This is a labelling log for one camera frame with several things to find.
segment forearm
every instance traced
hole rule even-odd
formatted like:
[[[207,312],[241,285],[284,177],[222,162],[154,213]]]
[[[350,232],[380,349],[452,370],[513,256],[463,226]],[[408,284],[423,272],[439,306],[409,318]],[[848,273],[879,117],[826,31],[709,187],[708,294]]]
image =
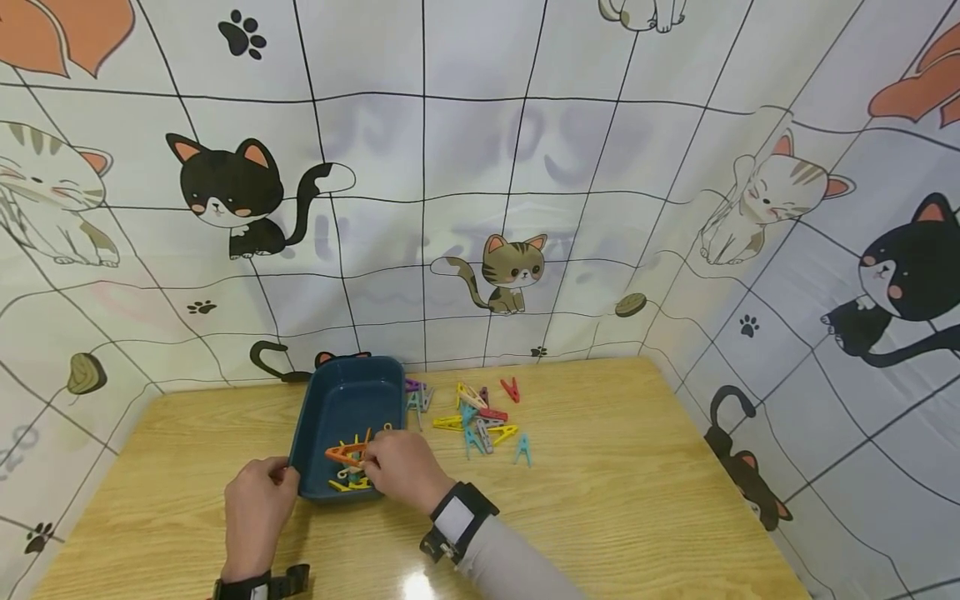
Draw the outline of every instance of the forearm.
[[[488,516],[457,566],[487,600],[583,600],[580,590],[516,531]]]

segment white cat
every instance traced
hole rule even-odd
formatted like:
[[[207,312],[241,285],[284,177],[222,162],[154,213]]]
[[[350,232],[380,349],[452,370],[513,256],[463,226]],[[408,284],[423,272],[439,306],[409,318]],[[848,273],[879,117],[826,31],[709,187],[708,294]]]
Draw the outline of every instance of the white cat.
[[[711,265],[735,265],[763,249],[768,225],[796,219],[826,198],[855,189],[853,181],[793,155],[793,133],[786,130],[773,153],[758,166],[755,156],[733,162],[736,187],[700,229],[700,255]]]
[[[686,0],[598,0],[600,14],[635,32],[656,28],[662,34],[684,22]]]
[[[103,203],[113,159],[22,123],[0,121],[0,226],[60,265],[116,267],[120,256],[81,211]]]

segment left hand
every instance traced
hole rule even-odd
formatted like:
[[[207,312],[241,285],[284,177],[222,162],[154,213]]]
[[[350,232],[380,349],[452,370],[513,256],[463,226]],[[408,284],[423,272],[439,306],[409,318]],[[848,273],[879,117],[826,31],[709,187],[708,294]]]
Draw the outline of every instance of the left hand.
[[[224,583],[270,570],[280,531],[293,513],[300,474],[285,456],[247,463],[224,490],[227,507],[227,563]]]

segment cat tail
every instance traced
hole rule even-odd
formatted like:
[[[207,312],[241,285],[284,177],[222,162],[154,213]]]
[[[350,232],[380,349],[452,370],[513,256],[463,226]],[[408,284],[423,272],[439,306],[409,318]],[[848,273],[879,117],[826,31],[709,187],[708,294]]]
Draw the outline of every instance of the cat tail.
[[[274,369],[273,367],[268,366],[263,362],[263,359],[260,358],[260,352],[263,350],[275,350],[277,352],[287,351],[287,347],[283,344],[274,344],[273,342],[268,342],[266,340],[261,340],[253,346],[250,347],[250,361],[254,363],[260,370],[265,371],[274,377],[278,378],[283,383],[300,383],[303,381],[310,380],[310,373],[302,371],[292,371],[288,373],[282,373]]]
[[[911,344],[906,348],[898,348],[886,354],[872,354],[868,352],[863,354],[861,358],[871,367],[883,369],[897,365],[925,352],[943,349],[960,350],[960,324],[948,327],[942,331],[937,331],[933,335],[925,337],[921,341]]]
[[[297,185],[297,225],[284,244],[293,246],[303,241],[306,235],[310,203],[321,194],[348,190],[357,182],[352,169],[339,162],[324,162],[306,170]]]
[[[470,290],[470,299],[477,305],[477,308],[490,310],[490,305],[480,298],[480,292],[477,290],[477,278],[473,274],[473,268],[463,258],[456,256],[441,256],[430,263],[430,271],[437,275],[456,276],[467,282],[467,288]]]
[[[743,413],[747,417],[756,417],[756,408],[750,399],[747,398],[747,395],[734,385],[725,385],[717,390],[717,393],[713,395],[713,400],[710,402],[710,422],[713,423],[714,426],[720,426],[717,423],[717,411],[720,409],[720,404],[727,399],[727,396],[736,396],[736,399],[740,400],[740,407],[743,409]]]

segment hand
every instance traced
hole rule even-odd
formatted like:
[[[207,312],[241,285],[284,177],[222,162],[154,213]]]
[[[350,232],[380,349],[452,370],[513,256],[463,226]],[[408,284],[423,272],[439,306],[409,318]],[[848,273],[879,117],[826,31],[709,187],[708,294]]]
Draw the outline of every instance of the hand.
[[[224,490],[227,506],[227,563],[224,583],[243,581],[270,570],[280,530],[297,500],[300,474],[287,457],[250,461]]]
[[[377,433],[367,446],[364,472],[375,488],[427,516],[456,483],[440,468],[423,436],[412,431]]]

